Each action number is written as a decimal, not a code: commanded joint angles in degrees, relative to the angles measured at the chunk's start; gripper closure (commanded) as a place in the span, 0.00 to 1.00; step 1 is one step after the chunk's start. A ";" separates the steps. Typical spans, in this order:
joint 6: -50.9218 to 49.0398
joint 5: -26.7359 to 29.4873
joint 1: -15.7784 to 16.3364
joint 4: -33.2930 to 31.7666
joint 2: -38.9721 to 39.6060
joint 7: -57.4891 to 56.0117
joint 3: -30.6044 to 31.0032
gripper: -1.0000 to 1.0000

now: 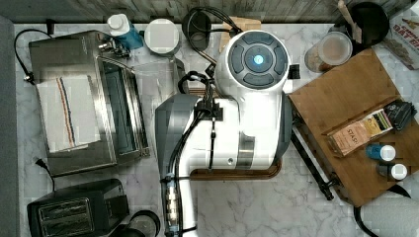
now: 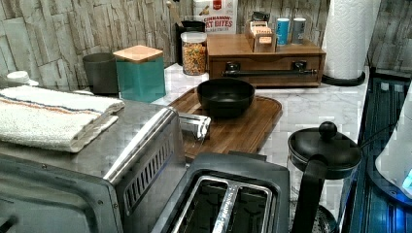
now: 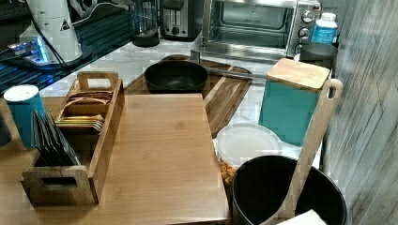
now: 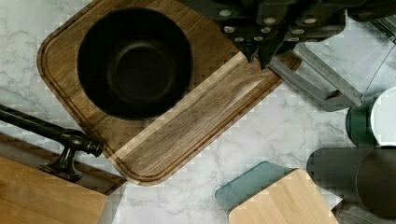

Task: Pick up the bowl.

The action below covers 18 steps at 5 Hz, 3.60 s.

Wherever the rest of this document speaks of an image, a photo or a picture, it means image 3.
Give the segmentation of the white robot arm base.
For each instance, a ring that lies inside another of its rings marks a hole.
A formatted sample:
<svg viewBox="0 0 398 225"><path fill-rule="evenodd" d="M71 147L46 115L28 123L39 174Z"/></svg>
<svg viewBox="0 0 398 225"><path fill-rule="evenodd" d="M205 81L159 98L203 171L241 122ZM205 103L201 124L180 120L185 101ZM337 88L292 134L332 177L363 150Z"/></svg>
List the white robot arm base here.
<svg viewBox="0 0 398 225"><path fill-rule="evenodd" d="M68 0L1 0L2 61L70 68L87 56L69 16Z"/></svg>

